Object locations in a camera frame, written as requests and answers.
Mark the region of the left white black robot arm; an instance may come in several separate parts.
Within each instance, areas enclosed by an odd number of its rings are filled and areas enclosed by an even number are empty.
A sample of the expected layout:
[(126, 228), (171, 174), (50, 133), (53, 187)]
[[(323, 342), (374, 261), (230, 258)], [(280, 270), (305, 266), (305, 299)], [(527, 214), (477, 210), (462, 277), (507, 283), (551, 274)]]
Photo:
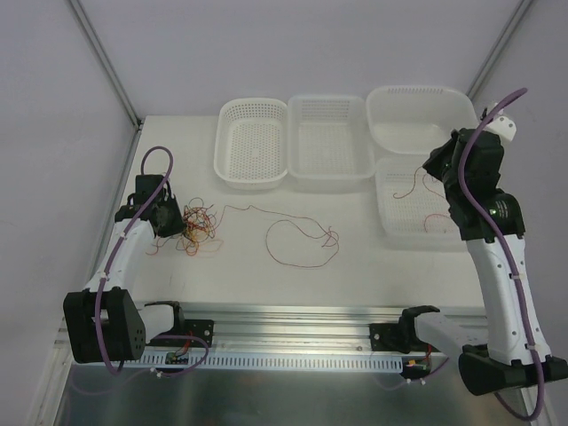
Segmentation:
[(81, 291), (63, 302), (67, 332), (79, 364), (102, 362), (99, 340), (110, 361), (141, 358), (158, 336), (167, 345), (185, 339), (186, 324), (178, 302), (147, 303), (138, 308), (131, 293), (143, 257), (157, 238), (183, 231), (180, 208), (170, 184), (161, 175), (138, 175), (135, 192), (114, 214), (107, 252)]

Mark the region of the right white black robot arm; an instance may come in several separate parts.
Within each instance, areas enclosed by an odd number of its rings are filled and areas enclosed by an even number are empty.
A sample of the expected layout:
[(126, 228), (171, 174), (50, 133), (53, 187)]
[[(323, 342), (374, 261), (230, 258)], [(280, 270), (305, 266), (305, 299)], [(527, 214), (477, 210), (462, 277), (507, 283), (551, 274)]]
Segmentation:
[(431, 345), (457, 364), (476, 396), (567, 376), (566, 360), (552, 355), (536, 318), (520, 206), (497, 186), (503, 155), (496, 134), (461, 129), (422, 165), (443, 183), (450, 217), (474, 262), (488, 336), (467, 331), (430, 305), (406, 308), (398, 320), (404, 353)]

